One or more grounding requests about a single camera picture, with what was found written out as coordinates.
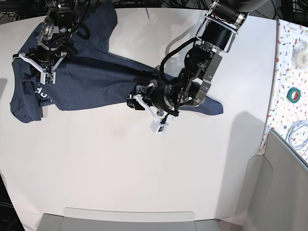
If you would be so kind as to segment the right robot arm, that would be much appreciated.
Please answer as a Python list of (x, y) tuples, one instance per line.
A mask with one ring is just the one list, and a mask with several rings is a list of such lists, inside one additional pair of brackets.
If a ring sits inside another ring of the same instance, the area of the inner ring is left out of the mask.
[(70, 59), (77, 50), (70, 41), (76, 34), (84, 40), (90, 38), (90, 31), (84, 20), (90, 8), (89, 0), (47, 0), (48, 14), (36, 35), (37, 45), (24, 53), (30, 72), (39, 77), (39, 68), (47, 76), (63, 59)]

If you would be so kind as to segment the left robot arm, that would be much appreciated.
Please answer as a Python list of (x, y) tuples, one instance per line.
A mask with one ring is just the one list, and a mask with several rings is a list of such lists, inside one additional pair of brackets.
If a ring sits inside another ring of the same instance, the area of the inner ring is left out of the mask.
[[(264, 4), (263, 0), (215, 0), (207, 11), (196, 35), (168, 53), (161, 61), (159, 75), (147, 85), (137, 85), (127, 98), (127, 105), (135, 110), (157, 109), (157, 116), (165, 122), (167, 116), (178, 116), (181, 109), (216, 116), (223, 113), (220, 102), (208, 98), (211, 81), (228, 53), (250, 12)], [(168, 79), (166, 62), (179, 51), (192, 45), (186, 53), (179, 75)]]

